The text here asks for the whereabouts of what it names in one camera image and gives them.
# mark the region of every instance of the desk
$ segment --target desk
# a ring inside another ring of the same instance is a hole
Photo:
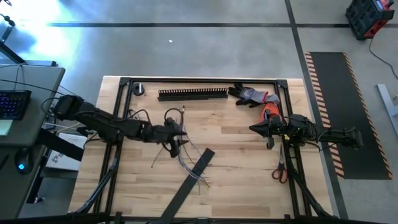
[[[97,106],[102,110],[112,113],[119,79],[120,77],[104,77],[97,101]],[[311,117],[303,81],[287,81],[294,113]],[[283,218],[284,214],[292,214],[289,185],[280,184],[271,178],[271,172],[278,163],[280,139],[275,139],[273,150],[267,150],[267,140],[248,129],[249,125],[259,122],[262,108],[235,106],[236,99],[231,96],[227,100],[157,101],[158,90],[231,86],[227,84],[143,85],[146,95],[133,96],[130,108],[146,109],[152,123],[160,124],[163,123],[167,109],[185,105],[184,123],[190,139],[201,152],[206,147],[216,152],[204,174],[209,177],[210,188],[202,185],[199,194],[198,187],[195,187],[176,217]],[[274,91],[271,86],[250,87],[270,93]],[[178,118],[177,114],[169,115]],[[187,173],[166,151],[160,153],[151,169],[160,147],[156,144],[124,140],[112,214],[123,212],[123,216],[135,217],[159,217],[162,214]],[[196,161],[199,158],[196,150],[189,144],[186,147]],[[79,208],[97,186],[104,149],[105,144],[101,142],[90,142],[86,145],[70,204],[71,211]],[[301,152],[308,188],[323,208],[332,213],[318,149],[306,146]],[[107,191],[105,188],[100,211],[104,211]],[[298,197],[300,211],[303,212],[301,194]]]
[[[15,81],[18,66],[4,67],[0,65],[0,78]],[[19,69],[18,81],[26,84],[37,85],[43,88],[56,91],[61,82],[64,68],[36,67],[23,65]],[[1,82],[0,89],[12,90],[13,83]],[[55,93],[48,90],[41,90],[31,86],[17,84],[17,90],[30,90],[30,103],[21,121],[14,121],[7,136],[0,136],[0,159],[6,154],[9,155],[4,167],[0,170],[0,220],[17,218],[26,201],[26,196],[35,179],[39,162],[44,155],[45,147],[35,146],[33,148],[35,166],[30,174],[20,175],[14,165],[14,156],[18,146],[33,146],[39,130],[45,119],[40,104],[44,99],[54,96]],[[50,108],[48,101],[44,108]]]

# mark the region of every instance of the keyboard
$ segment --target keyboard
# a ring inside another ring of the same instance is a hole
[[[31,93],[29,90],[0,90],[0,119],[22,120]]]

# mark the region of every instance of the floor mat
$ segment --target floor mat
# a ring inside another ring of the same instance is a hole
[[[333,160],[336,174],[344,179],[392,179],[386,155],[347,55],[306,52],[305,59],[321,114],[317,124],[326,128],[355,126],[363,137],[364,147],[361,149],[338,144],[326,150],[325,156]]]

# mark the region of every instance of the gray glove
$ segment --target gray glove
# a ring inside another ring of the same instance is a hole
[[[234,83],[234,86],[235,88],[228,88],[228,94],[240,99],[235,103],[237,106],[251,103],[249,107],[253,108],[263,104],[266,100],[267,91],[257,91],[250,87],[243,87],[242,83]]]
[[[271,94],[271,95],[267,95],[266,96],[266,100],[264,101],[264,103],[275,103],[275,104],[279,104],[280,103],[280,99],[276,94]]]

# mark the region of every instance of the black floor line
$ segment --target black floor line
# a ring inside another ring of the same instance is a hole
[[[290,23],[267,22],[48,22],[49,27],[292,27]],[[349,24],[296,24],[298,28],[349,28]],[[398,28],[398,24],[387,24],[385,28]]]
[[[281,27],[289,28],[285,23],[223,23],[223,22],[136,22],[136,23],[106,23],[106,22],[49,22],[50,27]]]
[[[286,8],[287,8],[287,14],[289,15],[289,20],[292,25],[293,38],[294,38],[294,42],[296,45],[298,59],[300,61],[301,69],[303,71],[304,81],[307,86],[307,92],[308,92],[308,96],[310,98],[311,106],[312,106],[312,108],[317,108],[317,101],[315,98],[314,90],[312,88],[310,74],[307,69],[307,63],[305,61],[304,51],[303,51],[303,47],[301,45],[299,31],[297,30],[297,25],[296,25],[296,22],[294,19],[292,5],[290,4],[290,0],[285,0],[285,3],[286,3]],[[321,120],[319,111],[314,110],[313,115],[314,115],[315,119]],[[330,160],[325,159],[325,160],[326,160],[326,166],[328,168],[331,187],[332,187],[333,193],[335,195],[338,214],[339,214],[340,218],[348,219],[348,214],[347,214],[346,206],[344,203],[343,194],[341,193],[340,184],[338,182],[337,175],[335,174],[335,168],[333,166],[333,161],[331,159]]]

